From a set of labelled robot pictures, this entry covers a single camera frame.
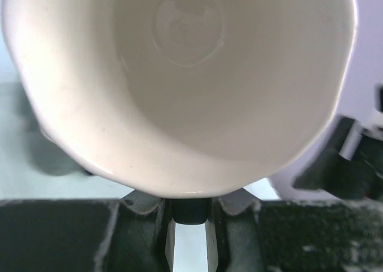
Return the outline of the blue mug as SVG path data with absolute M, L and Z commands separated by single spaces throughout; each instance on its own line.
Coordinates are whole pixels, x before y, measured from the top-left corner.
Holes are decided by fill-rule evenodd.
M 208 198 L 284 169 L 336 113 L 356 0 L 2 0 L 44 137 L 87 171 Z

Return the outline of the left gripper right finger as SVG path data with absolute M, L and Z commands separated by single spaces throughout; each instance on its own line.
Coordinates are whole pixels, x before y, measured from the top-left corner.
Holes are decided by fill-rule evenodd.
M 209 212 L 209 271 L 382 270 L 378 201 L 263 201 L 240 189 Z

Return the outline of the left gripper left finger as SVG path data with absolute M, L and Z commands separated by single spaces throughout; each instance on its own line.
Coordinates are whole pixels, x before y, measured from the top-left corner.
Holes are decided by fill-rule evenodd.
M 1 201 L 2 271 L 172 271 L 173 255 L 170 204 L 143 192 Z

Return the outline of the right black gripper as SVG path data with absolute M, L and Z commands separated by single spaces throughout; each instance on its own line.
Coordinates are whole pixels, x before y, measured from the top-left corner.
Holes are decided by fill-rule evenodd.
M 316 158 L 295 178 L 297 190 L 323 190 L 344 200 L 382 200 L 382 87 L 369 123 L 340 115 Z

